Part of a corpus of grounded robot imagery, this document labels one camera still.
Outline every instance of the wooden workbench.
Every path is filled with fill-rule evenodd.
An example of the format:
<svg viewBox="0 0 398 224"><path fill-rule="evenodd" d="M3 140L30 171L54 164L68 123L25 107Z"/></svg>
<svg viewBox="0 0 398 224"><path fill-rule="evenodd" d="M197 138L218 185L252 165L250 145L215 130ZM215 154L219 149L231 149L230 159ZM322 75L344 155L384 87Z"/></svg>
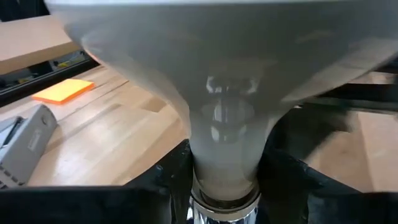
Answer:
<svg viewBox="0 0 398 224"><path fill-rule="evenodd" d="M75 78L94 90L62 105L46 104L58 120L29 185L122 185L185 138L176 112L122 76L97 67ZM0 120L28 116L30 97L0 108Z"/></svg>

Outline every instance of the wooden table surface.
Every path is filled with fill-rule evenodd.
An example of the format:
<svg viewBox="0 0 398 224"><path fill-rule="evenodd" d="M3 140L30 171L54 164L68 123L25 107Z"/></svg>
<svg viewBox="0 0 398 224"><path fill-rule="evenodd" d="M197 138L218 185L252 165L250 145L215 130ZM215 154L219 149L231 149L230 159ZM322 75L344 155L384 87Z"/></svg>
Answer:
<svg viewBox="0 0 398 224"><path fill-rule="evenodd" d="M144 172L185 138L176 112L122 76L97 67L75 78L95 89L58 106L47 149L29 181L35 185L122 185ZM0 120L28 116L30 97L0 108Z"/></svg>
<svg viewBox="0 0 398 224"><path fill-rule="evenodd" d="M53 16L0 22L0 75L79 49Z"/></svg>

